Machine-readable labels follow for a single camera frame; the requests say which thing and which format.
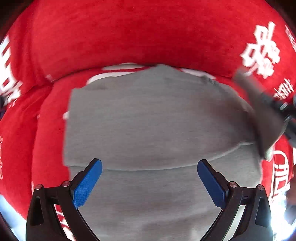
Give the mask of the red wedding print blanket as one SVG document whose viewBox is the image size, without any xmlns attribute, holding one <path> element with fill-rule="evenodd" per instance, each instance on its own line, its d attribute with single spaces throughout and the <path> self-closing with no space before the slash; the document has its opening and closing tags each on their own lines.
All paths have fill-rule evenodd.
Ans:
<svg viewBox="0 0 296 241">
<path fill-rule="evenodd" d="M 75 176 L 64 163 L 72 90 L 159 65 L 249 101 L 233 78 L 241 70 L 292 102 L 295 34 L 266 1 L 33 1 L 1 40 L 1 195 L 18 215 L 27 218 L 38 184 Z M 295 148 L 284 134 L 260 167 L 272 211 L 295 203 Z"/>
</svg>

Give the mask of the grey knit sweater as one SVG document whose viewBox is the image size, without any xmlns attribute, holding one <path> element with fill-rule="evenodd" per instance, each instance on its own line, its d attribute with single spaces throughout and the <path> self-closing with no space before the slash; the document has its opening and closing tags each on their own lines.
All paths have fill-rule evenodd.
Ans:
<svg viewBox="0 0 296 241">
<path fill-rule="evenodd" d="M 102 161 L 80 209 L 100 240 L 199 240 L 220 211 L 197 175 L 201 159 L 228 180 L 259 184 L 285 123 L 253 81 L 236 81 L 249 101 L 166 65 L 72 90 L 64 163 L 75 175 Z"/>
</svg>

